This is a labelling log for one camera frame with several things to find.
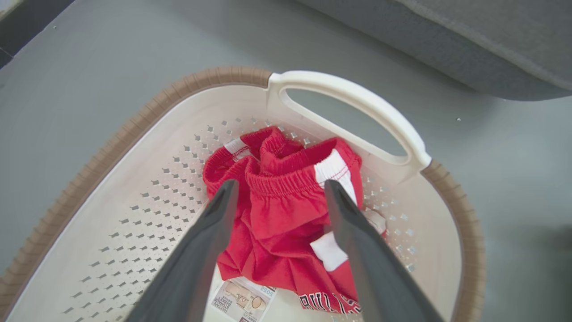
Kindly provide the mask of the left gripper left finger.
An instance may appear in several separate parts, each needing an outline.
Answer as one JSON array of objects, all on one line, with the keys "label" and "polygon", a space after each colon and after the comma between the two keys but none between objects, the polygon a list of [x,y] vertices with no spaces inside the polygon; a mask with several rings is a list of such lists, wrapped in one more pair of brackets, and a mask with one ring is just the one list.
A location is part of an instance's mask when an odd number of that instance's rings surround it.
[{"label": "left gripper left finger", "polygon": [[203,322],[217,259],[231,238],[238,195],[238,181],[219,188],[125,322]]}]

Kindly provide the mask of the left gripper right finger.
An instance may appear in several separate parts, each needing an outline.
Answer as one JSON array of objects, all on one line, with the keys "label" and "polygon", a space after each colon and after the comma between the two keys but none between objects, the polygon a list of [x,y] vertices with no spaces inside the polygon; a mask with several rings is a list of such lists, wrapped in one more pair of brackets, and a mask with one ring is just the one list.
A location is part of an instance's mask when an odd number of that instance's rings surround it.
[{"label": "left gripper right finger", "polygon": [[328,180],[324,188],[333,234],[349,257],[364,322],[443,322],[343,186]]}]

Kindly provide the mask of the red jersey with black trim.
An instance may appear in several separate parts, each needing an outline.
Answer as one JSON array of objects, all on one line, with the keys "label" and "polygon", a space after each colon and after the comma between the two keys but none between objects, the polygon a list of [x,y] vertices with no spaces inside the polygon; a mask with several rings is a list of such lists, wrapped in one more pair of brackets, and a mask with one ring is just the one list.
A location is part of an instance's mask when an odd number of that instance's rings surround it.
[{"label": "red jersey with black trim", "polygon": [[357,314],[360,305],[349,257],[332,236],[307,246],[288,245],[273,254],[261,243],[232,242],[217,261],[226,281],[245,277],[259,285],[293,292],[302,308],[330,314]]}]

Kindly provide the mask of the red shorts with elastic waistband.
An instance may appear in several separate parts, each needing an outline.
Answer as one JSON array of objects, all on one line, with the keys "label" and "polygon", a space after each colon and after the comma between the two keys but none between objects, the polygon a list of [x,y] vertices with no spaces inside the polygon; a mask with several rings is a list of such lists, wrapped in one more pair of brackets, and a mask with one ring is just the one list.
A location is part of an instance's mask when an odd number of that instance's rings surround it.
[{"label": "red shorts with elastic waistband", "polygon": [[226,279],[286,271],[332,272],[348,255],[332,232],[324,185],[338,181],[363,204],[361,157],[341,138],[311,147],[290,140],[277,127],[246,134],[217,149],[203,179],[210,196],[223,182],[239,182],[231,242],[220,255]]}]

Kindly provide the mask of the paper product label sticker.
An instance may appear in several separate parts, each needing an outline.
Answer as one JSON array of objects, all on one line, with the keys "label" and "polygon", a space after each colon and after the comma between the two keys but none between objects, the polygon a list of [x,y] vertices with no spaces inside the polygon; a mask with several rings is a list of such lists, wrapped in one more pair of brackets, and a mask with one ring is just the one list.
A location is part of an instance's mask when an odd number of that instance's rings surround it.
[{"label": "paper product label sticker", "polygon": [[276,293],[276,288],[238,277],[221,282],[209,304],[233,322],[263,322]]}]

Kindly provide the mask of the white perforated laundry basket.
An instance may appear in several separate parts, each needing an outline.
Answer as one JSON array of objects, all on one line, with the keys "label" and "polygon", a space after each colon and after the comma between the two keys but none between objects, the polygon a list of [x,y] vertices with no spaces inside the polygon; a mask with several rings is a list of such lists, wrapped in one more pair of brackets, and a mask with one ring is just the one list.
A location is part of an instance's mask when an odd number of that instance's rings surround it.
[{"label": "white perforated laundry basket", "polygon": [[343,137],[367,209],[449,322],[480,322],[484,237],[461,185],[377,94],[320,72],[225,67],[186,76],[125,123],[69,183],[0,279],[0,322],[126,322],[208,202],[203,167],[277,126],[306,148]]}]

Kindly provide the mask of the black baseboard strip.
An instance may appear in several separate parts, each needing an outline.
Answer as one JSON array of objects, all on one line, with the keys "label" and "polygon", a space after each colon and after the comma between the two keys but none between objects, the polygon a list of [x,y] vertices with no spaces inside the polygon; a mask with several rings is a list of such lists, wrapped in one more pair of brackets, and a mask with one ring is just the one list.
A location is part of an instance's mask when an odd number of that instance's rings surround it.
[{"label": "black baseboard strip", "polygon": [[17,0],[0,14],[0,69],[75,0]]}]

